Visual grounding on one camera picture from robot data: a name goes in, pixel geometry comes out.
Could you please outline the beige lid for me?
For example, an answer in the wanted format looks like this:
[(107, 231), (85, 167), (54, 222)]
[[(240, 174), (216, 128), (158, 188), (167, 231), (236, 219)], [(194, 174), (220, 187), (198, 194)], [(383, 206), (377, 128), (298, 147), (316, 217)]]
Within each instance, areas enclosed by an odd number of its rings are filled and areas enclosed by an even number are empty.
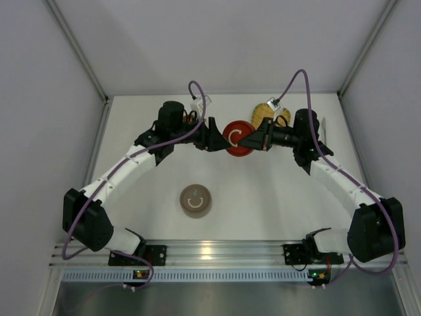
[(210, 191), (203, 185), (192, 184), (185, 187), (179, 197), (182, 210), (204, 210), (212, 207)]

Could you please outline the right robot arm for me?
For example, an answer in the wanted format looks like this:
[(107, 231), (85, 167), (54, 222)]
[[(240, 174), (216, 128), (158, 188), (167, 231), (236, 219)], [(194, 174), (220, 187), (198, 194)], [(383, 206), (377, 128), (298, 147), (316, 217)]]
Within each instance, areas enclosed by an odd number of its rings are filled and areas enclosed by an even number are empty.
[(349, 228), (321, 228), (306, 235), (305, 242), (315, 255), (346, 253), (366, 263), (403, 249), (406, 240), (401, 203), (369, 190), (340, 167), (333, 152), (318, 139), (318, 128), (317, 114), (299, 109), (293, 126), (279, 127), (264, 118), (239, 144), (259, 151), (268, 151), (274, 145), (290, 147), (297, 165), (348, 212)]

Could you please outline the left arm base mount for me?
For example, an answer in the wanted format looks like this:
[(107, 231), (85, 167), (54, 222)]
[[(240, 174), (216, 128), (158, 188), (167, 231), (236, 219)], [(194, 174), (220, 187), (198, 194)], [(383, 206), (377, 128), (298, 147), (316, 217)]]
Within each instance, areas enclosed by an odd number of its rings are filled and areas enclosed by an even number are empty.
[(166, 245), (141, 244), (138, 246), (134, 254), (130, 255), (129, 257), (127, 255), (111, 252), (109, 255), (108, 265), (115, 267), (134, 267), (147, 265), (138, 259), (132, 258), (132, 256), (136, 256), (142, 258), (144, 261), (148, 262), (154, 267), (162, 267), (166, 265), (166, 251)]

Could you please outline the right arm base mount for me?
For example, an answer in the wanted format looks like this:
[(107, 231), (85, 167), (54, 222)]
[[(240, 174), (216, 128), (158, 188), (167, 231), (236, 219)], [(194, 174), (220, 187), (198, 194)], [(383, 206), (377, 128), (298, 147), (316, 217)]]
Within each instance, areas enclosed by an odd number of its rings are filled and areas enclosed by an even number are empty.
[(342, 255), (335, 252), (320, 253), (314, 246), (303, 243), (284, 244), (284, 261), (286, 265), (340, 265), (344, 263)]

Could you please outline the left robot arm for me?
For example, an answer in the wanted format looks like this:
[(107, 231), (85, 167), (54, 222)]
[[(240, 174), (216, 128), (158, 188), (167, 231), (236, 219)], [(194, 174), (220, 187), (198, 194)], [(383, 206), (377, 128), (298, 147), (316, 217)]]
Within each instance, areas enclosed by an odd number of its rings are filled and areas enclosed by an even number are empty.
[(146, 172), (158, 166), (174, 151), (176, 144), (193, 144), (214, 152), (230, 148), (218, 130), (215, 119), (184, 117), (184, 105), (166, 101), (152, 127), (137, 137), (128, 152), (96, 181), (81, 190), (64, 195), (62, 228), (68, 238), (81, 242), (85, 249), (109, 250), (129, 258), (143, 257), (146, 241), (139, 234), (117, 228), (109, 209)]

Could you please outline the red lid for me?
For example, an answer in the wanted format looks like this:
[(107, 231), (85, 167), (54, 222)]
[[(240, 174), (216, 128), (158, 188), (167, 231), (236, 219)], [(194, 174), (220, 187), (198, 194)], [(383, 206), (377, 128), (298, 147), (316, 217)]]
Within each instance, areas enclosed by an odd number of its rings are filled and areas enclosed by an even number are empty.
[(236, 120), (229, 123), (222, 135), (230, 143), (226, 151), (234, 157), (244, 157), (253, 152), (253, 149), (239, 145), (239, 141), (255, 132), (255, 127), (244, 120)]

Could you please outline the beige steel container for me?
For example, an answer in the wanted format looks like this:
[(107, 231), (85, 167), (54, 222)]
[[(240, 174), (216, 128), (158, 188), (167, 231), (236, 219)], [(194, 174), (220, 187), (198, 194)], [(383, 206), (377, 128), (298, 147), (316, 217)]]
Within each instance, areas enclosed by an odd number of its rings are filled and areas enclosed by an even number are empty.
[(193, 210), (190, 211), (188, 209), (184, 209), (183, 212), (186, 216), (192, 219), (200, 219), (206, 216), (209, 213), (210, 209), (204, 209), (204, 210)]

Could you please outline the metal tongs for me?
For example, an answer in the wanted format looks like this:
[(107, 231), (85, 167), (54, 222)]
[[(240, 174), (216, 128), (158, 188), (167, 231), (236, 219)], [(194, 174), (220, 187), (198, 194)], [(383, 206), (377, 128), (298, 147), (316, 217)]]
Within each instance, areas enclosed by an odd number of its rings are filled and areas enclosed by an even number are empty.
[(326, 130), (326, 118), (324, 117), (320, 123), (321, 131), (322, 131), (322, 142), (324, 145), (327, 145), (327, 130)]

